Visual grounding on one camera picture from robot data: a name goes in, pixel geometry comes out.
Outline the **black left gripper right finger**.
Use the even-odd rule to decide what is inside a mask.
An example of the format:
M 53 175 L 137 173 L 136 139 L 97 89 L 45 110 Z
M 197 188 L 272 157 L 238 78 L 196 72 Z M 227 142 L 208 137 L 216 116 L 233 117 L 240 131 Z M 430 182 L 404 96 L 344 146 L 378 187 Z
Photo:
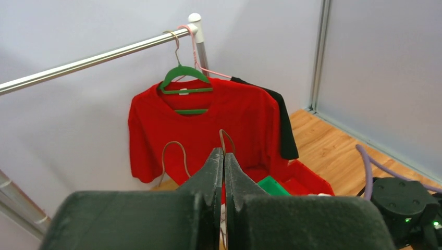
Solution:
M 225 156 L 229 249 L 394 249 L 378 209 L 350 196 L 274 196 Z

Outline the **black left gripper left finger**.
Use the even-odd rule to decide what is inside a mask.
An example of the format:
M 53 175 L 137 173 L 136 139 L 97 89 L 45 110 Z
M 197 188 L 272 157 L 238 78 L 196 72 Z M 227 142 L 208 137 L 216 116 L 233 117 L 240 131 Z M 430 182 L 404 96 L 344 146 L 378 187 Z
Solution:
M 173 191 L 77 191 L 40 249 L 218 249 L 223 151 Z

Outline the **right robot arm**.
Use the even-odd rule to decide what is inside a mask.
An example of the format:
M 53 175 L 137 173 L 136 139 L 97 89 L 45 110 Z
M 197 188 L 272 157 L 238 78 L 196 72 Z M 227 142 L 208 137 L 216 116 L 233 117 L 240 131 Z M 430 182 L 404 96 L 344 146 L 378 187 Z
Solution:
M 374 177 L 370 201 L 397 249 L 441 249 L 441 189 L 419 181 Z

